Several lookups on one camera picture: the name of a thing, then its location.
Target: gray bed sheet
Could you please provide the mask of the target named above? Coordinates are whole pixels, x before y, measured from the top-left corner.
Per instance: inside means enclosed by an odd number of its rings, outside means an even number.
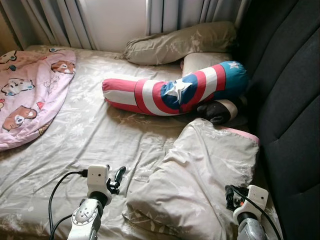
[[[48,48],[31,46],[28,51]],[[46,132],[32,143],[0,152],[0,240],[47,240],[52,190],[65,173],[91,164],[109,164],[109,177],[119,167],[127,168],[120,194],[104,208],[100,240],[177,239],[139,228],[126,221],[122,212],[130,182],[148,179],[156,160],[166,155],[193,117],[156,117],[116,109],[104,102],[101,84],[110,74],[175,80],[182,76],[180,65],[139,66],[122,60],[119,53],[73,50],[76,74]],[[53,198],[53,221],[71,214],[87,191],[86,178],[71,175],[64,180]],[[272,205],[268,212],[276,216]],[[67,239],[70,228],[70,219],[61,223],[56,239]]]

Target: black cable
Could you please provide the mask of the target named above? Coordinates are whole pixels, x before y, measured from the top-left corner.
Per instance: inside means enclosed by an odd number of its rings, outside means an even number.
[[[54,227],[53,227],[53,229],[52,229],[52,232],[51,232],[51,234],[50,234],[49,240],[54,240],[54,239],[55,239],[55,231],[56,231],[58,225],[59,225],[60,223],[62,223],[64,220],[70,218],[71,216],[72,216],[72,214],[70,214],[70,215],[68,215],[68,216],[65,216],[64,218],[61,218],[61,219],[54,225]]]
[[[71,172],[68,172],[66,175],[64,175],[60,181],[55,185],[52,193],[51,193],[51,196],[50,196],[50,199],[49,199],[49,225],[50,225],[50,233],[52,233],[53,231],[53,227],[54,227],[54,224],[53,224],[53,220],[52,220],[52,210],[51,210],[51,204],[52,204],[52,198],[54,197],[54,194],[58,188],[58,186],[60,185],[60,183],[69,175],[71,174],[82,174],[81,171],[71,171]]]
[[[249,198],[247,198],[245,195],[243,195],[241,192],[239,192],[235,186],[231,185],[231,188],[233,191],[235,191],[238,195],[240,195],[241,197],[243,197],[245,200],[247,200],[249,203],[251,203],[256,209],[258,209],[265,217],[266,219],[269,221],[269,223],[271,224],[271,227],[273,228],[276,237],[278,238],[278,240],[282,240],[281,236],[278,232],[278,229],[276,228],[275,224],[272,222],[271,218],[268,216],[268,214],[266,214],[265,211],[263,211],[261,209],[261,207],[259,207],[257,204],[255,204],[252,200],[250,200]]]

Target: captain america pillow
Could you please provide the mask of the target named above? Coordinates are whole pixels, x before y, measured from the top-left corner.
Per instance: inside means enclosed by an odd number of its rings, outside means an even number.
[[[188,113],[202,101],[239,97],[249,77],[237,61],[224,61],[175,81],[108,78],[102,83],[105,100],[130,112],[172,116]]]

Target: pillow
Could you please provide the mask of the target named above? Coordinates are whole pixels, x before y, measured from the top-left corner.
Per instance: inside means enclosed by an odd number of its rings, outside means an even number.
[[[141,228],[184,240],[236,239],[225,186],[247,187],[252,181],[258,141],[249,133],[195,119],[148,181],[130,184],[122,215]]]
[[[232,22],[209,22],[127,43],[124,58],[139,65],[172,63],[197,52],[230,52],[237,32]]]
[[[247,88],[249,77],[236,61],[225,61],[175,81],[108,78],[102,83],[112,106],[141,114],[171,116],[190,112],[202,101],[230,99]]]
[[[210,66],[231,61],[230,53],[223,52],[195,52],[185,56],[183,60],[182,76],[187,76],[198,70],[208,68]]]

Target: pink blanket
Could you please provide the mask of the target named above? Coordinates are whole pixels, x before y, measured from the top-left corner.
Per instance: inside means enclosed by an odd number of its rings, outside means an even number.
[[[48,128],[76,72],[73,51],[11,51],[0,57],[0,151],[28,143]]]

